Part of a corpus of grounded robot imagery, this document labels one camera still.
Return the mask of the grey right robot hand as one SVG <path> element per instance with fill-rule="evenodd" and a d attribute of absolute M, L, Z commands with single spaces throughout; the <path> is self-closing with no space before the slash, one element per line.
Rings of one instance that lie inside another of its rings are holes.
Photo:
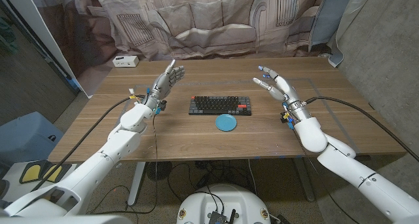
<path fill-rule="evenodd" d="M 268 67 L 259 66 L 258 69 L 263 72 L 264 78 L 273 80 L 275 85 L 269 85 L 258 78 L 253 78 L 256 85 L 265 89 L 275 100 L 285 103 L 286 110 L 294 119 L 303 121 L 312 118 L 297 91 L 283 77 Z"/>

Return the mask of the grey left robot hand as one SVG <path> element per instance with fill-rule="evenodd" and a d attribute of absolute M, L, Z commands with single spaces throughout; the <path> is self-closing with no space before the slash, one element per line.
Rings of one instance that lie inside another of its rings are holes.
<path fill-rule="evenodd" d="M 142 101 L 150 109 L 154 109 L 165 97 L 172 87 L 185 76 L 184 67 L 175 67 L 176 60 L 172 60 L 167 68 L 156 78 L 150 92 Z"/>

